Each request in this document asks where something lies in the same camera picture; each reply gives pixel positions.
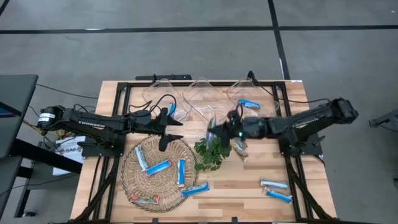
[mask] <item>transparent plastic tray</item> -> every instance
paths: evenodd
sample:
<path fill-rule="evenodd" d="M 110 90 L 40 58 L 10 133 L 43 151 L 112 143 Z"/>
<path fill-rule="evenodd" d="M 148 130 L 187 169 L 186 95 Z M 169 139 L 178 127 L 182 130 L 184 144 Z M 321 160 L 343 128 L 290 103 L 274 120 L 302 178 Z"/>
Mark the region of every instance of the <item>transparent plastic tray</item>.
<path fill-rule="evenodd" d="M 175 97 L 177 101 L 177 107 L 175 108 L 173 118 L 181 123 L 186 121 L 191 112 L 191 106 L 183 99 L 181 94 L 175 90 L 170 81 L 166 78 L 156 81 L 153 85 L 148 87 L 142 92 L 142 97 L 146 102 L 152 100 L 150 104 L 155 105 L 159 99 L 165 94 L 170 94 Z M 166 107 L 170 110 L 170 104 L 174 103 L 174 99 L 170 96 L 165 96 L 158 104 L 160 108 Z M 156 108 L 153 113 L 159 114 L 159 109 Z"/>
<path fill-rule="evenodd" d="M 216 122 L 222 122 L 233 108 L 227 96 L 210 85 L 206 78 L 199 78 L 182 92 L 184 99 L 206 123 L 216 116 Z"/>
<path fill-rule="evenodd" d="M 271 117 L 276 116 L 276 111 L 279 108 L 279 103 L 274 101 L 274 98 L 259 86 L 255 86 L 252 80 L 239 80 L 234 85 L 228 88 L 226 94 L 236 107 L 238 100 L 245 99 L 260 104 L 259 109 L 246 108 L 243 106 L 243 116 L 260 116 Z"/>

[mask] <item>round woven basket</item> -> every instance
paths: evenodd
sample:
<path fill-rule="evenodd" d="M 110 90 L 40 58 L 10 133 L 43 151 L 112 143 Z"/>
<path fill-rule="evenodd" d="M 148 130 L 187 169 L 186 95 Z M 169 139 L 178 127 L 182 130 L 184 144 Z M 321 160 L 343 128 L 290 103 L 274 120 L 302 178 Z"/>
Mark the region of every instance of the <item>round woven basket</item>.
<path fill-rule="evenodd" d="M 159 151 L 158 136 L 143 139 L 136 146 L 141 145 L 145 160 L 149 167 L 170 160 L 171 166 L 166 170 L 147 177 L 142 171 L 134 146 L 127 154 L 122 167 L 121 179 L 127 199 L 131 194 L 143 197 L 159 195 L 158 204 L 133 203 L 135 206 L 148 212 L 168 212 L 179 206 L 185 198 L 181 197 L 181 188 L 177 187 L 177 162 L 185 159 L 185 187 L 194 186 L 197 181 L 195 170 L 196 159 L 189 146 L 176 140 L 167 146 L 165 152 Z"/>

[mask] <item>leaf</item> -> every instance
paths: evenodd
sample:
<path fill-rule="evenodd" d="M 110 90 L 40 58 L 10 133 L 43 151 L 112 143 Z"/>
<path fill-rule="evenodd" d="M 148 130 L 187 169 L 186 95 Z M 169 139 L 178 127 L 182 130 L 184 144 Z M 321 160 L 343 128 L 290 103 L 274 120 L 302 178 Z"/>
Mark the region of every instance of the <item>leaf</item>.
<path fill-rule="evenodd" d="M 209 158 L 208 158 L 208 157 L 204 157 L 204 158 L 203 158 L 203 163 L 204 163 L 204 164 L 210 163 Z"/>
<path fill-rule="evenodd" d="M 229 156 L 229 153 L 230 153 L 229 150 L 228 150 L 228 151 L 225 151 L 225 157 L 228 157 L 228 156 Z"/>
<path fill-rule="evenodd" d="M 195 170 L 204 170 L 205 166 L 203 164 L 195 164 Z"/>

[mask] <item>artificial plant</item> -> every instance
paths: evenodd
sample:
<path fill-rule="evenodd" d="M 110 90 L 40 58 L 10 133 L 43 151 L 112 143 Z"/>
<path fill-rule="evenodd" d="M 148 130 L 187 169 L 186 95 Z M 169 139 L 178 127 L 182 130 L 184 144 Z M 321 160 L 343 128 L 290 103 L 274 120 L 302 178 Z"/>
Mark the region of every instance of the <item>artificial plant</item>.
<path fill-rule="evenodd" d="M 195 165 L 195 169 L 199 171 L 218 170 L 221 167 L 222 160 L 229 156 L 231 146 L 222 147 L 220 138 L 215 136 L 206 146 L 206 139 L 203 138 L 194 146 L 196 152 L 202 156 L 201 162 Z"/>

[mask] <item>black cable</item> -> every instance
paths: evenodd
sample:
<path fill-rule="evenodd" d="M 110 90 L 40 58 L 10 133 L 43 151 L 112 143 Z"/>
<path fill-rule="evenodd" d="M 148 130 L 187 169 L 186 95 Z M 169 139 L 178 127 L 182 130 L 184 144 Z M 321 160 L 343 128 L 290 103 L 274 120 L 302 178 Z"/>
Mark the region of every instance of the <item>black cable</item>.
<path fill-rule="evenodd" d="M 82 106 L 82 105 L 80 105 L 80 104 L 78 104 L 78 103 L 76 103 L 76 104 L 74 104 L 73 105 L 73 110 L 74 111 L 80 111 L 80 110 L 84 110 L 84 111 L 86 111 L 86 113 L 88 113 L 88 110 L 84 107 L 84 106 Z"/>
<path fill-rule="evenodd" d="M 162 112 L 162 108 L 157 105 L 152 105 L 151 108 L 149 108 L 149 111 L 154 111 L 154 108 L 159 108 L 160 113 Z"/>
<path fill-rule="evenodd" d="M 63 144 L 63 143 L 65 143 L 65 142 L 74 140 L 76 137 L 77 137 L 77 136 L 74 136 L 74 137 L 72 137 L 72 138 L 70 138 L 70 139 L 68 139 L 68 140 L 66 140 L 66 141 L 63 141 L 63 142 L 61 142 L 61 143 L 59 143 L 59 144 Z"/>
<path fill-rule="evenodd" d="M 78 97 L 87 98 L 87 99 L 94 99 L 94 100 L 98 99 L 98 97 L 82 96 L 82 95 L 77 95 L 77 94 L 73 94 L 73 93 L 68 93 L 68 92 L 65 92 L 65 91 L 62 91 L 62 90 L 57 90 L 57 89 L 54 89 L 54 88 L 51 88 L 51 87 L 48 87 L 48 86 L 45 86 L 45 85 L 41 85 L 41 84 L 36 84 L 36 85 L 44 87 L 44 88 L 48 88 L 49 90 L 54 90 L 54 91 L 58 91 L 60 93 L 68 94 L 68 95 L 71 95 L 71 96 L 78 96 Z"/>
<path fill-rule="evenodd" d="M 175 97 L 173 95 L 170 94 L 164 94 L 162 97 L 159 98 L 159 100 L 155 103 L 154 106 L 157 106 L 160 101 L 163 100 L 163 98 L 165 98 L 166 96 L 172 97 L 174 99 L 174 107 L 177 108 L 177 100 L 175 99 Z"/>
<path fill-rule="evenodd" d="M 48 145 L 45 143 L 44 139 L 46 139 L 48 142 L 51 142 L 51 144 L 54 146 L 54 151 L 56 150 L 61 156 L 63 156 L 62 152 L 58 149 L 57 145 L 54 144 L 54 142 L 52 142 L 47 136 L 43 136 L 43 143 L 44 143 L 45 147 L 47 147 L 47 149 L 48 149 Z"/>
<path fill-rule="evenodd" d="M 86 105 L 86 106 L 84 106 L 84 108 L 94 108 L 94 110 L 96 109 L 95 106 L 91 106 L 91 105 Z"/>
<path fill-rule="evenodd" d="M 382 125 L 382 124 L 379 124 L 379 126 L 380 126 L 380 127 L 382 127 L 382 128 L 384 128 L 384 129 L 386 129 L 386 130 L 389 130 L 389 131 L 392 131 L 392 132 L 398 133 L 398 131 L 396 131 L 396 130 L 393 130 L 393 129 L 391 129 L 391 128 L 388 128 L 388 127 L 385 127 L 385 126 L 384 126 L 384 125 Z"/>
<path fill-rule="evenodd" d="M 141 109 L 141 110 L 145 110 L 146 108 L 148 108 L 148 106 L 149 106 L 151 103 L 152 103 L 152 100 L 149 100 L 147 103 L 144 103 L 143 105 L 140 105 L 140 106 L 129 105 L 129 113 L 133 113 L 133 112 L 131 111 L 131 108 L 132 108 L 132 107 L 133 107 L 133 108 L 142 108 L 143 106 L 145 106 L 143 109 Z"/>
<path fill-rule="evenodd" d="M 241 115 L 240 115 L 240 117 L 242 118 L 242 116 L 243 116 L 243 106 L 242 106 L 241 103 L 238 103 L 238 104 L 236 105 L 235 110 L 238 111 L 238 107 L 239 107 L 239 106 L 241 107 Z"/>
<path fill-rule="evenodd" d="M 98 159 L 97 159 L 97 164 L 95 165 L 93 183 L 91 184 L 90 194 L 89 194 L 89 196 L 88 196 L 88 204 L 90 204 L 91 196 L 93 195 L 93 188 L 94 188 L 95 179 L 96 179 L 96 177 L 97 177 L 97 170 L 98 170 L 98 165 L 100 164 L 100 160 L 101 160 L 101 157 L 98 157 Z"/>
<path fill-rule="evenodd" d="M 32 109 L 33 113 L 35 113 L 37 117 L 40 117 L 39 114 L 36 113 L 36 110 L 32 106 L 29 105 L 29 108 Z"/>
<path fill-rule="evenodd" d="M 56 182 L 56 181 L 60 181 L 60 180 L 65 180 L 65 179 L 68 179 L 68 178 L 71 178 L 71 177 L 76 177 L 77 175 L 79 175 L 79 174 L 75 174 L 75 175 L 72 175 L 72 176 L 69 176 L 69 177 L 64 177 L 64 178 L 61 178 L 61 179 L 58 179 L 58 180 L 50 180 L 50 181 L 42 182 L 41 184 L 24 184 L 24 185 L 20 185 L 20 186 L 17 186 L 17 187 L 12 187 L 12 188 L 10 188 L 10 189 L 4 191 L 3 193 L 1 193 L 1 194 L 0 194 L 0 197 L 1 197 L 2 195 L 4 195 L 5 193 L 7 193 L 8 191 L 12 191 L 13 189 L 16 189 L 16 188 L 18 188 L 18 187 L 25 187 L 25 186 L 40 186 L 40 185 L 44 185 L 44 184 L 48 184 L 48 183 L 52 183 L 52 182 Z"/>
<path fill-rule="evenodd" d="M 265 90 L 268 94 L 270 94 L 271 96 L 274 96 L 270 91 L 266 90 L 263 86 L 260 86 L 263 90 Z M 326 98 L 321 98 L 321 99 L 317 99 L 317 100 L 310 100 L 310 101 L 295 101 L 295 100 L 287 100 L 289 102 L 293 102 L 293 103 L 315 103 L 315 102 L 319 102 L 319 101 L 327 101 L 328 103 L 330 103 L 329 99 Z"/>

